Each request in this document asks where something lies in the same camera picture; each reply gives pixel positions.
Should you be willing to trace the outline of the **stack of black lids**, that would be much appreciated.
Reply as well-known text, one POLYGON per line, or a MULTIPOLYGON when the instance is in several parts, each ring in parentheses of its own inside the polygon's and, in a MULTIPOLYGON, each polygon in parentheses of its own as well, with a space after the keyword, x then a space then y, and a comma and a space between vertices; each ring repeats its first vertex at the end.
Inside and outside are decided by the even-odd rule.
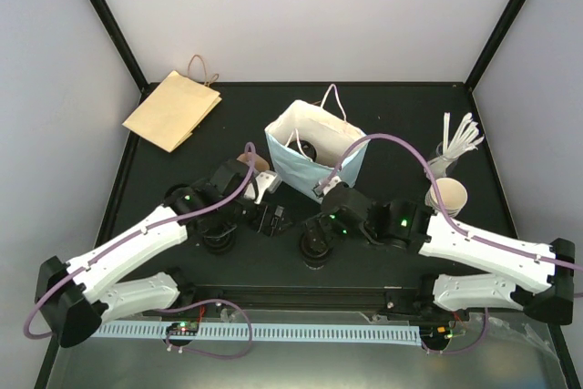
POLYGON ((232 250, 236 242, 236 233, 231 231, 219 237, 203 236, 202 243, 205 249, 214 255, 223 255, 232 250))

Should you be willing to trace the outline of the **light blue paper bag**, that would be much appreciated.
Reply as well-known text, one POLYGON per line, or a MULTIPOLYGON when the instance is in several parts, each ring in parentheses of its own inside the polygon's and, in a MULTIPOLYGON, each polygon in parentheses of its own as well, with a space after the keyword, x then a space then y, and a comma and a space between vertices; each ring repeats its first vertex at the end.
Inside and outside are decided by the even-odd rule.
POLYGON ((337 164, 341 165, 337 175, 342 181, 350 186, 355 184, 367 143, 359 144, 347 157, 343 156, 365 133, 347 120, 336 85, 329 85, 318 104, 294 100, 264 133, 275 172, 283 182, 308 198, 322 201, 314 196, 312 189, 318 181, 330 176, 337 164), (315 162, 287 148, 291 141, 300 139, 315 147, 315 162))

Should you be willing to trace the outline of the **stack of white paper cups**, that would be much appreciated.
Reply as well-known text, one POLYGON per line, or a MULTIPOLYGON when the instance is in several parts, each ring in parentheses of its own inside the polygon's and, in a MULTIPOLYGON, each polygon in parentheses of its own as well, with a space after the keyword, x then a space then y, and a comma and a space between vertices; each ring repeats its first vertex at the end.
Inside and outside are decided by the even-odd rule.
MULTIPOLYGON (((468 201, 468 193, 465 186, 458 180, 448 177, 439 178, 435 182, 447 215, 455 218, 468 201)), ((430 187, 426 192, 424 204, 436 211, 440 210, 440 205, 433 187, 430 187)))

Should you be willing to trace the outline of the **black paper cup from stack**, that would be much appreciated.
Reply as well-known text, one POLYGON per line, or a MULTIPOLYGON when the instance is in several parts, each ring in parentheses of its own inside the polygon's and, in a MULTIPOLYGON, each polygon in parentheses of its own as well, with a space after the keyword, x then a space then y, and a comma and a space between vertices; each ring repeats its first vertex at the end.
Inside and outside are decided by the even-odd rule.
POLYGON ((327 264, 327 262, 326 262, 326 261, 324 261, 324 262, 312 262, 312 261, 306 261, 304 264, 305 264, 305 265, 306 265, 306 266, 307 266, 307 267, 308 267, 310 270, 313 270, 313 271, 318 271, 318 270, 322 269, 322 268, 323 268, 323 267, 324 267, 324 266, 327 264))

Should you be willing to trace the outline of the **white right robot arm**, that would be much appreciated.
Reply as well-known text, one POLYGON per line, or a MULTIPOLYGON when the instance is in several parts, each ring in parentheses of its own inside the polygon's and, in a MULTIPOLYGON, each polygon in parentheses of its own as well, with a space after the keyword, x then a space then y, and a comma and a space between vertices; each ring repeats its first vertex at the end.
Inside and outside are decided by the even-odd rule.
POLYGON ((319 183, 321 206, 304 228, 302 251, 321 263, 338 238, 356 235, 375 248, 395 248, 476 269, 466 276, 437 274, 414 296, 416 312, 434 319, 472 308, 521 311, 547 324, 569 325, 575 301, 575 246, 536 243, 480 230, 406 200, 381 204, 339 178, 319 183))

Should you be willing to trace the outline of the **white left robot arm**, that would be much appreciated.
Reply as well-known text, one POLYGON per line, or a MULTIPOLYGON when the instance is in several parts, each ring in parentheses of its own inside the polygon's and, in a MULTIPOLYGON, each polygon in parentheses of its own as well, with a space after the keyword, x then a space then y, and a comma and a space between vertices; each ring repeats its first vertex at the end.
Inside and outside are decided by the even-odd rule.
POLYGON ((280 184, 275 171, 231 159, 208 179, 171 187, 147 217, 98 248, 69 261, 47 259, 39 268, 35 304, 50 336, 68 348, 135 313, 189 313, 196 294, 178 268, 141 280, 127 275, 190 238, 222 254, 233 247, 241 225, 267 236, 279 233, 283 208, 263 198, 280 184))

